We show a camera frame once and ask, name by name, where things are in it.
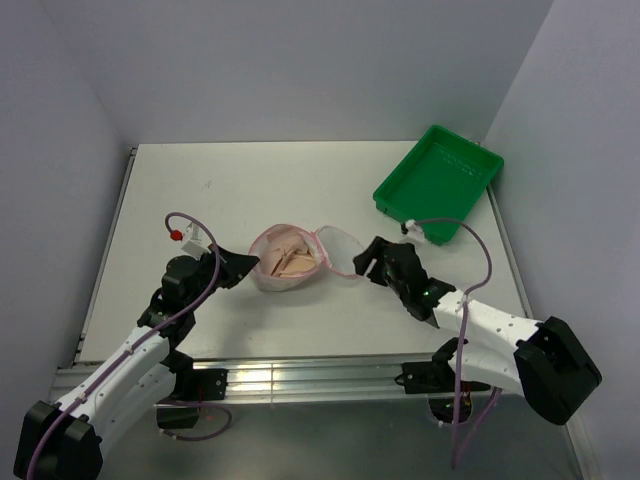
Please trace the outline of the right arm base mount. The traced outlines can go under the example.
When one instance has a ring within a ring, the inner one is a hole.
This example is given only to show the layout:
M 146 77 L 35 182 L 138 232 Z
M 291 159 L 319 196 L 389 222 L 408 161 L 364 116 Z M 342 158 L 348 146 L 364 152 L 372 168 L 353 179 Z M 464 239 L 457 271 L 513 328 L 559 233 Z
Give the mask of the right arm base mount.
M 447 362 L 405 362 L 401 373 L 394 378 L 406 395 L 428 397 L 429 409 L 439 425 L 451 424 L 454 414 L 454 400 L 460 403 L 459 422 L 466 422 L 472 415 L 472 394 L 491 390 L 480 382 L 460 383 L 460 392 L 455 394 L 455 373 Z

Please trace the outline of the pink bra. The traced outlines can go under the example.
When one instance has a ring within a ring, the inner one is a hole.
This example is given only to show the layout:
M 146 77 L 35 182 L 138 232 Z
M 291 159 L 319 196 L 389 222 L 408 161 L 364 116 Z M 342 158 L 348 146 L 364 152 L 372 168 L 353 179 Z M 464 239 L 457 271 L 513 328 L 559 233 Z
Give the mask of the pink bra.
M 292 278 L 314 269 L 317 265 L 305 237 L 295 229 L 282 229 L 268 234 L 261 256 L 263 274 L 277 278 Z

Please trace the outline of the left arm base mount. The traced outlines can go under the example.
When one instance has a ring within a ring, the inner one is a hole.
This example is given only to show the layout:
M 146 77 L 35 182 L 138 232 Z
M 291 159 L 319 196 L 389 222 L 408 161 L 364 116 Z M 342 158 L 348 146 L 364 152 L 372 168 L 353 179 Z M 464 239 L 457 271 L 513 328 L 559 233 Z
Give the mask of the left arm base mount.
M 177 407 L 173 402 L 220 401 L 225 398 L 228 370 L 192 369 L 177 375 L 174 390 L 166 397 L 168 406 L 156 407 L 156 423 L 161 429 L 176 431 L 192 429 L 203 410 L 202 407 Z

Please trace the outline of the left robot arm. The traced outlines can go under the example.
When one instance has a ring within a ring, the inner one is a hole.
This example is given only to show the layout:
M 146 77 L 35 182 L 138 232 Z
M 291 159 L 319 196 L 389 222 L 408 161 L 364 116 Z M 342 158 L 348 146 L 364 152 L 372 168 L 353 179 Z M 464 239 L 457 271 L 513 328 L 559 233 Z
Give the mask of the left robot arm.
M 179 344 L 196 309 L 231 289 L 258 264 L 252 255 L 210 247 L 166 266 L 160 287 L 124 343 L 88 378 L 25 414 L 13 472 L 19 479 L 95 479 L 114 441 L 153 405 L 193 403 L 201 392 Z

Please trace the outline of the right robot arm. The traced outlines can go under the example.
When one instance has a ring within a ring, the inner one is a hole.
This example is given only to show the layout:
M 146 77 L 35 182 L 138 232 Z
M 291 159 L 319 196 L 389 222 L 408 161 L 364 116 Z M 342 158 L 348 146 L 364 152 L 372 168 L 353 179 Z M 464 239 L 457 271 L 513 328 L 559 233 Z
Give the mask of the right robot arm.
M 395 379 L 407 394 L 497 387 L 522 396 L 543 419 L 564 425 L 601 384 L 602 375 L 570 326 L 518 317 L 431 277 L 411 244 L 375 238 L 355 271 L 390 288 L 408 313 L 451 333 L 428 361 L 405 362 Z

